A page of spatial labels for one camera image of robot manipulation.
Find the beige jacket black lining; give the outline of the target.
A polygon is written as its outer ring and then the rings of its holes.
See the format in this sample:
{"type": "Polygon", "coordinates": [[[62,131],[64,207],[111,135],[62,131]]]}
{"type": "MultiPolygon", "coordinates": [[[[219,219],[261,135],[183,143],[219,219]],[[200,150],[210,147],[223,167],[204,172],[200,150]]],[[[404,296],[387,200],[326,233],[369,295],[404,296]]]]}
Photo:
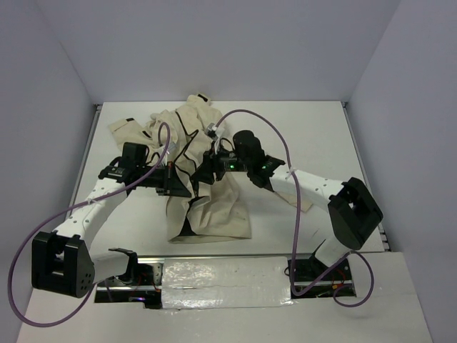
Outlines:
{"type": "Polygon", "coordinates": [[[159,148],[167,138],[176,145],[169,153],[169,160],[175,163],[179,179],[191,197],[167,200],[166,236],[171,243],[210,243],[252,237],[248,209],[232,174],[226,174],[212,185],[191,184],[190,176],[211,145],[204,131],[221,117],[222,113],[212,107],[209,98],[197,94],[189,96],[184,105],[173,111],[152,114],[145,125],[128,118],[108,126],[119,148],[126,142],[146,145],[150,165],[157,161],[159,148]]]}

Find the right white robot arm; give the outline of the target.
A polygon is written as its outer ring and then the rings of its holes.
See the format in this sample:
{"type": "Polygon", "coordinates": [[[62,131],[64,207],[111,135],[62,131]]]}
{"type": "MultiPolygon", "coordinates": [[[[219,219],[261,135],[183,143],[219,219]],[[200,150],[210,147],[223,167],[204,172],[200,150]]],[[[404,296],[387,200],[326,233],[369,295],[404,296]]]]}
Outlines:
{"type": "Polygon", "coordinates": [[[221,146],[221,135],[206,130],[212,139],[192,180],[213,184],[229,172],[244,172],[258,188],[307,201],[327,212],[333,234],[312,254],[310,268],[317,279],[334,273],[335,263],[350,251],[361,249],[383,219],[383,213],[367,186],[355,177],[348,181],[327,179],[286,166],[269,156],[252,131],[233,136],[233,151],[221,146]]]}

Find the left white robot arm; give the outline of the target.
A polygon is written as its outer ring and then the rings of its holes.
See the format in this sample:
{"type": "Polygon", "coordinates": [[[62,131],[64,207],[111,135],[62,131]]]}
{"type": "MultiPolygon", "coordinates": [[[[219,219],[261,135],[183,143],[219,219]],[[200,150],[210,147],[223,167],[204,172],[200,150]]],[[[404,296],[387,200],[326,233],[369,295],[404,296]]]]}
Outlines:
{"type": "Polygon", "coordinates": [[[136,187],[150,187],[160,196],[189,197],[175,164],[168,160],[175,144],[159,148],[159,160],[147,164],[149,148],[125,143],[121,156],[102,169],[89,196],[52,232],[39,232],[32,241],[33,288],[81,298],[92,284],[116,277],[133,284],[140,275],[138,255],[124,248],[90,254],[94,238],[112,212],[136,187]]]}

